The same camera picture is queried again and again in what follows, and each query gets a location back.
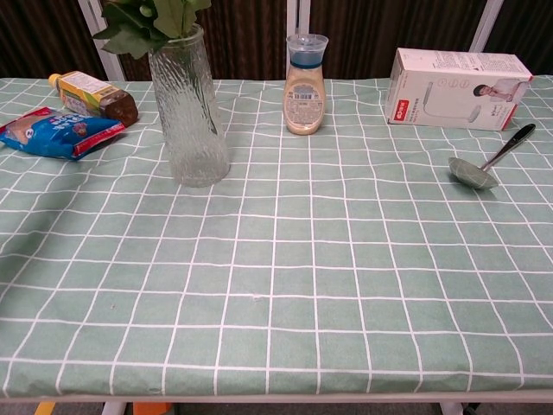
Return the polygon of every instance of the white box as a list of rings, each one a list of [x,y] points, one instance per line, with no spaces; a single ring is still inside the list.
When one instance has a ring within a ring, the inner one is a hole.
[[[391,124],[503,130],[531,79],[514,54],[398,48],[385,115]]]

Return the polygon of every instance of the sauce bottle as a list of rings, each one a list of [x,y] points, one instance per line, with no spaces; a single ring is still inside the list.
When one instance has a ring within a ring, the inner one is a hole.
[[[284,119],[294,134],[313,134],[325,113],[322,56],[328,44],[323,35],[292,35],[286,38],[290,66],[284,84]]]
[[[79,114],[117,119],[125,127],[138,119],[137,105],[129,93],[86,73],[53,73],[48,83],[58,90],[63,104]]]

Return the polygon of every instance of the glass vase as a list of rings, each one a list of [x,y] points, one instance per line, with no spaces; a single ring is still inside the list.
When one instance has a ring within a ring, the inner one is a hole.
[[[203,35],[194,24],[189,37],[149,53],[171,172],[194,188],[220,181],[230,168]]]

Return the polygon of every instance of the spoon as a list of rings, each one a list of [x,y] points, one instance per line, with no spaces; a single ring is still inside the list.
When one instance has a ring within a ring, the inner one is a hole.
[[[453,176],[455,176],[460,182],[465,183],[471,188],[495,188],[499,185],[499,183],[492,175],[487,173],[487,171],[495,163],[501,160],[505,154],[522,144],[535,128],[535,124],[528,124],[522,127],[514,136],[512,136],[507,144],[505,144],[495,156],[485,162],[482,167],[477,167],[474,164],[466,162],[462,158],[450,157],[449,169],[451,170],[451,173],[453,173]]]

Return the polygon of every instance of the blue snack bag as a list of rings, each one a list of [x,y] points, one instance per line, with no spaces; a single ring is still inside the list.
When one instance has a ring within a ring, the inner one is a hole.
[[[79,160],[124,130],[116,119],[66,114],[43,107],[0,128],[0,142],[45,157]]]

